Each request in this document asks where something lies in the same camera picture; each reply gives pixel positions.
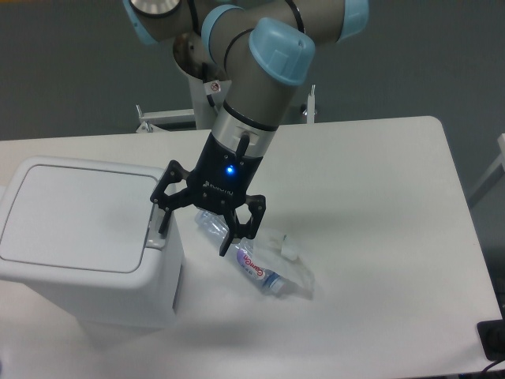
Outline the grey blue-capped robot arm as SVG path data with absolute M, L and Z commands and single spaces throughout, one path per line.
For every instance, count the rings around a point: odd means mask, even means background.
M 307 77 L 316 47 L 361 32 L 369 3 L 273 1 L 243 9 L 225 1 L 126 1 L 123 6 L 145 43 L 195 32 L 230 80 L 195 168 L 169 162 L 151 194 L 164 211 L 161 231 L 174 210 L 188 205 L 222 216 L 228 232 L 219 252 L 225 255 L 230 245 L 258 232 L 266 200 L 247 189 Z

